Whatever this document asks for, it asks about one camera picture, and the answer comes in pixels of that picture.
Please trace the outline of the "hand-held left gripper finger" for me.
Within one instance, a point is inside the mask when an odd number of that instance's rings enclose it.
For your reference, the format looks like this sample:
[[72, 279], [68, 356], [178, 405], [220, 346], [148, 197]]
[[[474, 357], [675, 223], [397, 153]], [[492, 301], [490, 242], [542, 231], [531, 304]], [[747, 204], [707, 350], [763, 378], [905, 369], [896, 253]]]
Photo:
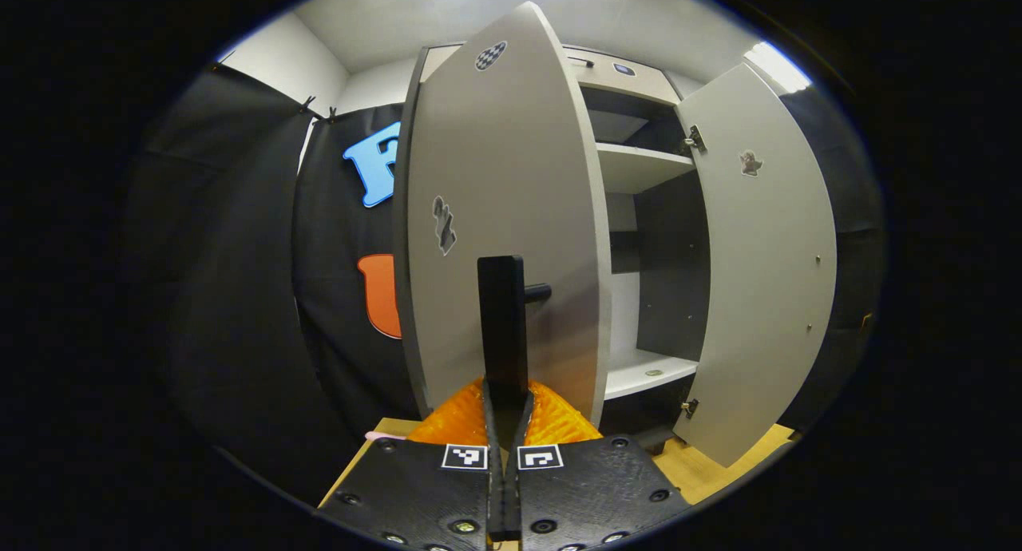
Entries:
[[486, 550], [501, 529], [501, 456], [485, 378], [458, 391], [426, 432], [366, 443], [318, 518], [402, 550]]
[[616, 550], [691, 510], [637, 437], [602, 434], [548, 385], [527, 391], [506, 474], [522, 550]]

